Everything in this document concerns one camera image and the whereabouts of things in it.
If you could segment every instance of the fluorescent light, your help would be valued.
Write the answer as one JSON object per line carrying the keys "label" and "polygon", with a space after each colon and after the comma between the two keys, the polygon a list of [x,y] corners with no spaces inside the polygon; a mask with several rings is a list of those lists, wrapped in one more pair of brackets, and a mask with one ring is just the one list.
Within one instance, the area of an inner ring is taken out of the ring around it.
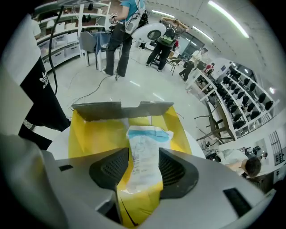
{"label": "fluorescent light", "polygon": [[203,31],[199,30],[197,27],[193,26],[193,28],[197,31],[199,31],[202,35],[204,35],[205,37],[209,38],[212,42],[214,41],[212,38],[210,38],[208,35],[206,35]]}
{"label": "fluorescent light", "polygon": [[153,93],[153,95],[155,95],[157,98],[159,98],[162,101],[165,101],[164,99],[162,99],[159,95],[156,95],[155,93]]}
{"label": "fluorescent light", "polygon": [[152,10],[152,12],[154,12],[154,13],[159,13],[159,14],[162,14],[162,15],[166,15],[166,16],[168,16],[168,17],[175,18],[173,15],[170,15],[170,14],[167,14],[167,13],[163,13],[163,12],[160,12],[160,11],[157,11],[157,10]]}
{"label": "fluorescent light", "polygon": [[233,18],[232,15],[230,15],[228,12],[226,12],[223,8],[221,8],[219,5],[214,3],[213,1],[209,1],[209,5],[220,11],[224,16],[227,17],[228,20],[230,20],[237,28],[238,30],[245,36],[246,38],[249,38],[249,35],[245,32],[245,30],[242,28],[242,26],[237,22],[236,19]]}
{"label": "fluorescent light", "polygon": [[133,81],[129,81],[130,83],[132,83],[132,84],[134,84],[134,85],[136,85],[136,86],[138,86],[138,87],[141,87],[139,84],[136,84],[135,82],[133,82]]}
{"label": "fluorescent light", "polygon": [[274,88],[269,88],[269,91],[274,94],[275,93],[275,89]]}

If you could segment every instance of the man in teal shirt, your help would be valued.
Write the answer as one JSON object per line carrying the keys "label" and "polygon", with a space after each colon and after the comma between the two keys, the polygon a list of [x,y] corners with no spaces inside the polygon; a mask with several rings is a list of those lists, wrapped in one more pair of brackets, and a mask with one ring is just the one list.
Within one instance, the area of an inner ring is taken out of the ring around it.
{"label": "man in teal shirt", "polygon": [[[140,6],[144,6],[144,0],[140,0],[139,4],[141,4]],[[119,23],[115,26],[108,44],[106,52],[106,68],[103,69],[103,73],[111,76],[114,74],[114,52],[116,48],[123,43],[121,57],[117,67],[117,74],[124,77],[132,45],[132,37],[125,32],[124,24],[137,11],[138,7],[135,0],[125,0],[122,1],[120,5],[122,6],[122,12],[113,18],[114,21],[119,21]]]}

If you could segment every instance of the white ceiling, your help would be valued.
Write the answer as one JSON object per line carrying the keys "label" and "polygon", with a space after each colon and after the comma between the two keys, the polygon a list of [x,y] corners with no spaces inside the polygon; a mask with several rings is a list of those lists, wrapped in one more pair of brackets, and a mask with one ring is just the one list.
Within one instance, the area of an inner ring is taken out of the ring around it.
{"label": "white ceiling", "polygon": [[284,51],[255,7],[247,0],[213,1],[228,11],[250,38],[245,38],[224,15],[208,5],[208,0],[145,0],[145,3],[149,11],[171,14],[189,28],[196,26],[204,31],[213,38],[213,44],[197,31],[190,29],[189,32],[222,57],[240,63],[268,80],[270,77],[277,88],[284,86]]}

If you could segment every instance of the black hair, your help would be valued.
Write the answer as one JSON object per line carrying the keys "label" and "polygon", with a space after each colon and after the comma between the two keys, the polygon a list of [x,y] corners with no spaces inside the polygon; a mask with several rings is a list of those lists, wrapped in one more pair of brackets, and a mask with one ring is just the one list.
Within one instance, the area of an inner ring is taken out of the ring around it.
{"label": "black hair", "polygon": [[245,170],[250,177],[255,177],[261,170],[261,162],[257,157],[252,157],[247,160]]}

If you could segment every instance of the blue tape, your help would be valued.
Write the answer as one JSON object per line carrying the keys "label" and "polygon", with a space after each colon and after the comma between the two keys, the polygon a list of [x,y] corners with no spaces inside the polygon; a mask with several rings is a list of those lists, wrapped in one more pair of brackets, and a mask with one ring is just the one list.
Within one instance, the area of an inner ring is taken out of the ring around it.
{"label": "blue tape", "polygon": [[128,136],[129,136],[129,139],[132,139],[137,136],[148,136],[158,142],[165,142],[169,140],[169,135],[165,131],[129,130]]}

